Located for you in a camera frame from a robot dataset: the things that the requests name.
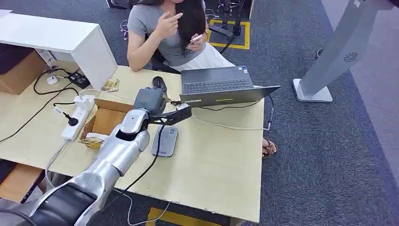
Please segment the sandal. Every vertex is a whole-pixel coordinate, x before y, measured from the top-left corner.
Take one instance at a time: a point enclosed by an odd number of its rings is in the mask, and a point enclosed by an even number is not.
[[[266,142],[268,143],[268,146],[262,147],[262,158],[267,158],[267,157],[269,157],[270,155],[277,153],[277,151],[279,150],[279,148],[277,147],[277,145],[276,145],[273,141],[268,140],[268,139],[266,139],[266,138],[264,138],[264,139],[265,139]],[[267,150],[267,148],[274,148],[275,151],[274,151],[272,154],[269,154],[269,153],[268,153],[269,151]]]

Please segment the white power strip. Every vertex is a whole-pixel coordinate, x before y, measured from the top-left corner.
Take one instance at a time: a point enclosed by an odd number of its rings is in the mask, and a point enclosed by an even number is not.
[[[77,108],[71,117],[76,118],[78,124],[74,126],[67,125],[65,127],[61,135],[65,140],[74,141],[76,139],[94,106],[94,98],[95,96],[93,95],[85,95],[83,97],[76,96],[74,98],[73,101],[76,103]]]

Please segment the yellow tape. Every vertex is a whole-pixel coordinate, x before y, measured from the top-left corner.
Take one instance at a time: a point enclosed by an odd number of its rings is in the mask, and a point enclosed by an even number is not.
[[[220,23],[221,24],[222,21],[221,20],[215,20],[215,19],[211,19],[209,21],[209,25],[213,25],[214,23]],[[235,24],[234,21],[227,21],[227,23],[228,24]],[[244,29],[244,31],[245,31],[245,34],[244,34],[244,45],[241,46],[241,45],[232,45],[231,44],[231,45],[229,45],[229,48],[238,48],[238,49],[246,49],[246,50],[248,50],[249,46],[250,46],[250,36],[249,35],[250,35],[250,32],[251,32],[251,23],[250,22],[241,22],[241,25],[243,25],[245,27],[245,29]],[[217,46],[217,47],[222,47],[222,48],[226,47],[226,44],[223,44],[223,43],[210,42],[209,40],[211,38],[211,34],[212,34],[212,32],[209,31],[208,42],[212,46]]]
[[[161,215],[162,212],[163,210],[151,207],[150,212],[148,213],[148,220],[159,217],[159,215]],[[177,213],[172,213],[169,211],[166,211],[162,215],[160,220],[183,226],[221,226],[209,221],[200,220]],[[155,226],[155,221],[146,223],[145,226]]]

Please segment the laptop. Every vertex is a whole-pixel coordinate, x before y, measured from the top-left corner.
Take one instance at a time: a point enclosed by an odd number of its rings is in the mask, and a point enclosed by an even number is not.
[[[180,100],[192,107],[256,102],[280,86],[254,87],[246,66],[182,71]]]

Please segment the robotic arm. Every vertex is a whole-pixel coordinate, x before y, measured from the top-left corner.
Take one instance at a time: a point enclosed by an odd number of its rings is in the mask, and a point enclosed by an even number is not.
[[[150,142],[149,123],[173,125],[191,117],[191,107],[162,114],[166,89],[139,90],[133,110],[116,126],[87,169],[45,193],[30,218],[40,226],[85,226],[104,208],[116,182]]]

